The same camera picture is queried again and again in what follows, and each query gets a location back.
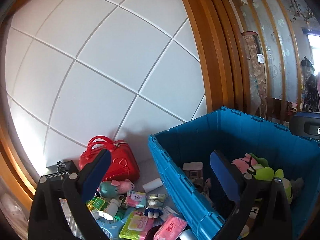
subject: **white tiled wall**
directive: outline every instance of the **white tiled wall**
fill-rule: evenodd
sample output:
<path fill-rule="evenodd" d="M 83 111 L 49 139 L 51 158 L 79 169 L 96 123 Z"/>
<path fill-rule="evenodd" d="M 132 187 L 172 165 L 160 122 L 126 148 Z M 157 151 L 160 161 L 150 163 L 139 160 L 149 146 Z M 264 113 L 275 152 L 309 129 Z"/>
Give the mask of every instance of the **white tiled wall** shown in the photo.
<path fill-rule="evenodd" d="M 206 113 L 182 0 L 31 0 L 8 28 L 1 103 L 39 174 L 95 135 L 142 163 L 149 134 Z"/>

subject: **blue plastic storage box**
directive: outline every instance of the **blue plastic storage box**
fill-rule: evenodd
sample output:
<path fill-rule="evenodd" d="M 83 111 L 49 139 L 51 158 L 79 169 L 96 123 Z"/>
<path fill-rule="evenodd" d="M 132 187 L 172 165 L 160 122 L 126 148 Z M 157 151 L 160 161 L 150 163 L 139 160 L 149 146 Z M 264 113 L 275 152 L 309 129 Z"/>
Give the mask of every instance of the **blue plastic storage box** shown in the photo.
<path fill-rule="evenodd" d="M 231 162 L 254 153 L 266 158 L 285 178 L 302 177 L 305 186 L 292 202 L 293 238 L 306 225 L 319 193 L 320 147 L 294 136 L 283 125 L 226 107 L 149 137 L 149 149 L 175 205 L 199 240 L 212 239 L 224 219 L 200 195 L 182 171 L 184 163 L 203 162 L 204 179 L 212 172 L 210 153 L 220 150 Z"/>

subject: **plush doll in blue dress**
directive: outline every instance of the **plush doll in blue dress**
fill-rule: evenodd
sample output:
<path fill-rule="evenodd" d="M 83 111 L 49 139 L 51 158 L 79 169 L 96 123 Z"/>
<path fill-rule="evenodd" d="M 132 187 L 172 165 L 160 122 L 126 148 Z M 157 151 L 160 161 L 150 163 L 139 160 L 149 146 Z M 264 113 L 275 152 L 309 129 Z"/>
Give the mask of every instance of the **plush doll in blue dress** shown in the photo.
<path fill-rule="evenodd" d="M 162 202 L 156 199 L 148 200 L 149 206 L 146 208 L 144 215 L 148 216 L 148 218 L 158 218 L 159 216 L 163 215 L 161 211 L 161 206 L 163 205 Z"/>

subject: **small box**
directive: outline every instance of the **small box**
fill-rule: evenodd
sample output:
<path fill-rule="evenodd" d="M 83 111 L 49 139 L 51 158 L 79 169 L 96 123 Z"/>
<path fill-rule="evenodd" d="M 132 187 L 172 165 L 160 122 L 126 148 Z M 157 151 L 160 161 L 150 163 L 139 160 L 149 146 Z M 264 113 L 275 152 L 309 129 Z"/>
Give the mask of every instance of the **small box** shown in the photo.
<path fill-rule="evenodd" d="M 87 207 L 89 208 L 89 210 L 92 210 L 92 208 L 97 210 L 104 210 L 107 207 L 107 205 L 108 202 L 99 197 L 93 197 L 91 200 L 87 202 Z"/>
<path fill-rule="evenodd" d="M 203 178 L 202 162 L 184 163 L 182 169 L 189 179 Z"/>
<path fill-rule="evenodd" d="M 184 163 L 183 171 L 193 184 L 203 187 L 203 163 L 193 162 Z"/>

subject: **stuffed toy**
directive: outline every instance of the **stuffed toy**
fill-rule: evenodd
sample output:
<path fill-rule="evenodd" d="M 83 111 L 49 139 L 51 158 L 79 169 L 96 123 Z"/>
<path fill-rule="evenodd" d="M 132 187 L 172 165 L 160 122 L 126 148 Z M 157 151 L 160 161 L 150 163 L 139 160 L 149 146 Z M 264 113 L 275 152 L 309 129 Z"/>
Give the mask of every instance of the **stuffed toy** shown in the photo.
<path fill-rule="evenodd" d="M 156 199 L 148 200 L 149 206 L 146 208 L 144 215 L 148 216 L 148 218 L 158 218 L 159 216 L 163 215 L 161 211 L 161 206 L 163 205 L 162 202 Z"/>
<path fill-rule="evenodd" d="M 284 177 L 283 170 L 279 169 L 274 172 L 274 170 L 269 167 L 268 161 L 265 158 L 258 158 L 254 154 L 245 154 L 244 158 L 235 159 L 232 164 L 243 174 L 252 174 L 255 179 L 271 181 L 274 177 L 280 178 L 284 185 L 289 204 L 299 195 L 304 184 L 302 178 L 298 178 L 296 181 L 289 181 Z"/>
<path fill-rule="evenodd" d="M 134 189 L 134 184 L 125 179 L 123 181 L 103 181 L 100 183 L 100 195 L 106 198 L 114 198 L 118 194 L 127 193 L 129 190 Z"/>

